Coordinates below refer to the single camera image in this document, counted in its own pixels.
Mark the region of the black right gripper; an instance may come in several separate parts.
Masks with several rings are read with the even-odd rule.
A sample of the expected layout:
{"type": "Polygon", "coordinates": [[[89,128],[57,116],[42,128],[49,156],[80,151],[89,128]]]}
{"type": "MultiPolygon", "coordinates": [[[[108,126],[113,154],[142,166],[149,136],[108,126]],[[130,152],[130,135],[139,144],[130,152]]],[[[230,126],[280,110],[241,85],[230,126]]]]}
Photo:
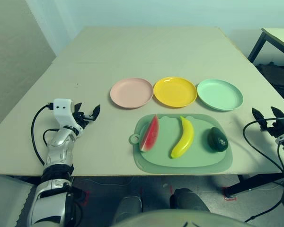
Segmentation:
{"type": "Polygon", "coordinates": [[[272,119],[275,120],[275,122],[272,123],[272,127],[267,126],[268,119],[264,119],[264,116],[259,110],[252,107],[252,114],[255,120],[260,124],[262,131],[267,131],[271,136],[278,138],[284,134],[284,113],[273,106],[271,110],[276,117],[276,119],[272,119]]]}

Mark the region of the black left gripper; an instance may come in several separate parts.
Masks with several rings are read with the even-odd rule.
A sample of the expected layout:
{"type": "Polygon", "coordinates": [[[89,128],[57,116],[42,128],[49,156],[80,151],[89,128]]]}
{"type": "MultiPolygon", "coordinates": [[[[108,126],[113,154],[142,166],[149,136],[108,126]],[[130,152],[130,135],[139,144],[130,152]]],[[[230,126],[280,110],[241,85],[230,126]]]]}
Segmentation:
{"type": "Polygon", "coordinates": [[[79,112],[82,103],[77,103],[74,105],[74,112],[72,114],[73,118],[75,119],[76,123],[82,128],[85,129],[86,126],[89,124],[90,121],[95,121],[100,113],[100,105],[97,105],[92,115],[84,115],[83,112],[79,112]]]}

